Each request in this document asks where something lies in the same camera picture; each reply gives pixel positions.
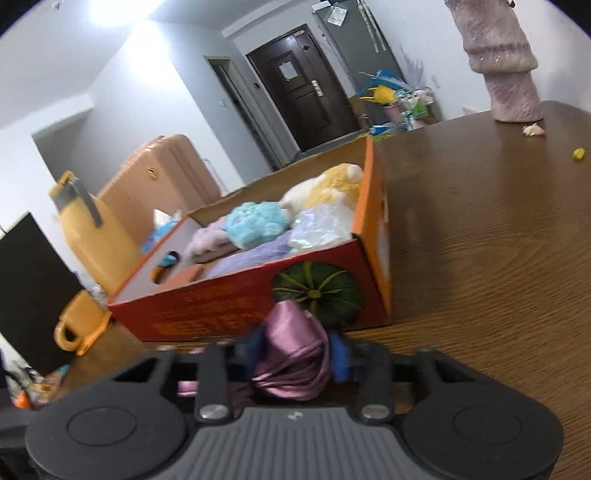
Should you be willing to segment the pink satin cloth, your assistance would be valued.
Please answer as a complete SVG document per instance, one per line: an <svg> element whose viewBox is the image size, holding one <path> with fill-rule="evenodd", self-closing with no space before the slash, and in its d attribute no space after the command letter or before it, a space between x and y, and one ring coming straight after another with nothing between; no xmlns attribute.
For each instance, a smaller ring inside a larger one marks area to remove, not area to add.
<svg viewBox="0 0 591 480"><path fill-rule="evenodd" d="M294 300L276 303L263 323L223 350L235 407L266 398L310 401L332 377L329 336Z"/></svg>

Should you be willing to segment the lavender fluffy plush cloth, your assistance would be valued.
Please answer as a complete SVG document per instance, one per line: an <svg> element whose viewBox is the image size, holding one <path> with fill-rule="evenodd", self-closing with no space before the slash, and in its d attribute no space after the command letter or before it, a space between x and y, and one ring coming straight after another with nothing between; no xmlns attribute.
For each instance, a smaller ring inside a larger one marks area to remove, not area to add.
<svg viewBox="0 0 591 480"><path fill-rule="evenodd" d="M195 231L184 250L184 256L194 264L201 264L235 252L238 247L229 239L225 226L226 217L221 216Z"/></svg>

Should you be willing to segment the orange cardboard box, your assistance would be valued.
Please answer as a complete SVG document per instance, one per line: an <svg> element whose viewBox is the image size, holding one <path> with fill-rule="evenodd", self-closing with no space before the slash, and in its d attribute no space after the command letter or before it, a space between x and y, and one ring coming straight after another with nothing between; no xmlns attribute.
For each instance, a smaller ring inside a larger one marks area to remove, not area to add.
<svg viewBox="0 0 591 480"><path fill-rule="evenodd" d="M164 256L181 252L192 234L247 201L277 200L291 186L339 163L363 168L352 237L235 273L161 287L151 273ZM360 330L390 324L391 277L384 169L365 136L295 162L185 216L139 263L108 304L115 319L143 342L190 342L242 336L273 305L293 299L325 326Z"/></svg>

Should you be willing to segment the purple folded towel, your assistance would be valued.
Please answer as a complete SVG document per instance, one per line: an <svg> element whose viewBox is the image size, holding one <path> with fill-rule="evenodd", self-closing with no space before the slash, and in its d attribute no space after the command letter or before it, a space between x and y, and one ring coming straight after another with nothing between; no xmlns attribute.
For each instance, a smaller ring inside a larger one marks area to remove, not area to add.
<svg viewBox="0 0 591 480"><path fill-rule="evenodd" d="M222 258L204 274L204 279L250 269L290 256L290 246L288 245L290 235L291 231L287 230L273 241L260 244L252 250L241 251Z"/></svg>

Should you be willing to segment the white translucent plastic bag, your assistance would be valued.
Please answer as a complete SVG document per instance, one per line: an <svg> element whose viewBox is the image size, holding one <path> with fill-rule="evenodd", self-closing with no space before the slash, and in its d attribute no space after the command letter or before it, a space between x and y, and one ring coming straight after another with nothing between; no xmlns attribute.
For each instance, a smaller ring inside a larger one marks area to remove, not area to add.
<svg viewBox="0 0 591 480"><path fill-rule="evenodd" d="M353 238L353 210L341 204L319 204L301 211L291 229L291 254L337 246Z"/></svg>

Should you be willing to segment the blue fluffy plush toy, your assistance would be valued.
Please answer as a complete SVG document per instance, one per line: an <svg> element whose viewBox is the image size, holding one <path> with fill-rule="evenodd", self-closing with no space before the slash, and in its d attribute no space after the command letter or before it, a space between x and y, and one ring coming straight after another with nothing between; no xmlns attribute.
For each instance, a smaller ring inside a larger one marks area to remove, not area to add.
<svg viewBox="0 0 591 480"><path fill-rule="evenodd" d="M292 221L279 202L245 202L228 214L224 231L236 247L249 250L279 237Z"/></svg>

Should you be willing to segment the blue tissue pack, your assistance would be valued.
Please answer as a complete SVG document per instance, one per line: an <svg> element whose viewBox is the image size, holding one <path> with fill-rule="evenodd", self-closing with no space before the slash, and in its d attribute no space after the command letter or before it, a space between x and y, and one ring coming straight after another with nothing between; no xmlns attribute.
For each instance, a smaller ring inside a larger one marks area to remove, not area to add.
<svg viewBox="0 0 591 480"><path fill-rule="evenodd" d="M169 215L162 210L154 209L152 214L153 228L141 245L141 254L145 255L149 253L160 240L182 220L182 218L183 210L177 210L172 215Z"/></svg>

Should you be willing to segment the yellow thermos jug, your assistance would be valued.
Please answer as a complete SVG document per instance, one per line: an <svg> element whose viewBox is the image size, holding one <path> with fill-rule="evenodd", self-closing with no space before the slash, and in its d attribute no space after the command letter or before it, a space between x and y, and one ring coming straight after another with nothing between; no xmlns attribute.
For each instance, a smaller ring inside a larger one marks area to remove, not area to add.
<svg viewBox="0 0 591 480"><path fill-rule="evenodd" d="M49 196L70 249L106 295L116 295L141 260L139 245L73 172L64 172Z"/></svg>

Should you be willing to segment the yellow white plush toy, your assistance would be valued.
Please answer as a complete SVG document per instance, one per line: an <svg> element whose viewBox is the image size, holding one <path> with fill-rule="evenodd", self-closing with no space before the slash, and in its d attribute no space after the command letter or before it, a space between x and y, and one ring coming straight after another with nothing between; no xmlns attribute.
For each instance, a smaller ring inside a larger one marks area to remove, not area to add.
<svg viewBox="0 0 591 480"><path fill-rule="evenodd" d="M359 165L339 164L291 187L280 199L280 207L293 215L322 204L339 204L355 210L362 179L363 169Z"/></svg>

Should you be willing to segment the pink hard-shell suitcase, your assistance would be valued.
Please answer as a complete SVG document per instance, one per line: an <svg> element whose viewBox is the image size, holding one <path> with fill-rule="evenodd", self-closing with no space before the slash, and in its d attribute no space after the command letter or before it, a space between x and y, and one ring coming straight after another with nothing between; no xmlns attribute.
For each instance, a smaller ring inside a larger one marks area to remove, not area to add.
<svg viewBox="0 0 591 480"><path fill-rule="evenodd" d="M190 213L221 198L221 188L190 139L176 134L136 150L98 198L143 244L154 230L155 210Z"/></svg>

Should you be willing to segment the black paper shopping bag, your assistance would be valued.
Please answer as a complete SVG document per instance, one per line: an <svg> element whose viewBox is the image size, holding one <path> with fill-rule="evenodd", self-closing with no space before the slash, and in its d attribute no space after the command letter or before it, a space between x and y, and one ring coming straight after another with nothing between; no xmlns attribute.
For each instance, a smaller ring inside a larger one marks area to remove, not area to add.
<svg viewBox="0 0 591 480"><path fill-rule="evenodd" d="M40 375L70 363L74 354L54 340L68 303L82 290L34 218L25 215L1 240L1 334Z"/></svg>

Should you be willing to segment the cluttered toy shelf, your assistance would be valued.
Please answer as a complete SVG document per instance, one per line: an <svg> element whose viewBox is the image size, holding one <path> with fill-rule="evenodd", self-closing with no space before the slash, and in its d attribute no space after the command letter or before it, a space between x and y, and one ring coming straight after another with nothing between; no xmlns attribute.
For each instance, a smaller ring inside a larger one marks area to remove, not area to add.
<svg viewBox="0 0 591 480"><path fill-rule="evenodd" d="M415 131L436 124L435 95L429 87L410 86L386 69L375 74L363 72L369 83L358 91L358 99L376 105L386 116L382 122L370 120L369 134L374 138Z"/></svg>

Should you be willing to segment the yellow small table pieces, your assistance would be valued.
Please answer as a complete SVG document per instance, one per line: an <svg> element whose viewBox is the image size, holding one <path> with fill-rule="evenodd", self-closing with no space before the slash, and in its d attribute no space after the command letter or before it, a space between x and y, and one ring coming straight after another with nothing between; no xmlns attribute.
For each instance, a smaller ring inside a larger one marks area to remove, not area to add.
<svg viewBox="0 0 591 480"><path fill-rule="evenodd" d="M572 157L575 161L582 161L585 157L586 151L584 148L577 148L573 151Z"/></svg>

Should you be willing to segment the dark brown entrance door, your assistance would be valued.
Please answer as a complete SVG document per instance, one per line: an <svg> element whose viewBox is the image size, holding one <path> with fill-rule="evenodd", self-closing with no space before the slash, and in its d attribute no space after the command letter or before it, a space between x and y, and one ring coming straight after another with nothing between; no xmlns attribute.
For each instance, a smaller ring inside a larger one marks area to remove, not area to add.
<svg viewBox="0 0 591 480"><path fill-rule="evenodd" d="M360 129L355 111L307 25L247 54L301 151Z"/></svg>

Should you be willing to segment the pink flower vase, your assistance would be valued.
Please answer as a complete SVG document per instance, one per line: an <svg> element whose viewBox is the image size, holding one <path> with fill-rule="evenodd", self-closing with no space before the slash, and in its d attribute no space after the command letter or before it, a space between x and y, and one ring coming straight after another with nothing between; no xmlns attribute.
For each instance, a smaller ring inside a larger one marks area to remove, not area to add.
<svg viewBox="0 0 591 480"><path fill-rule="evenodd" d="M532 71L538 60L513 3L502 0L448 1L470 68L484 77L498 122L528 123L543 118Z"/></svg>

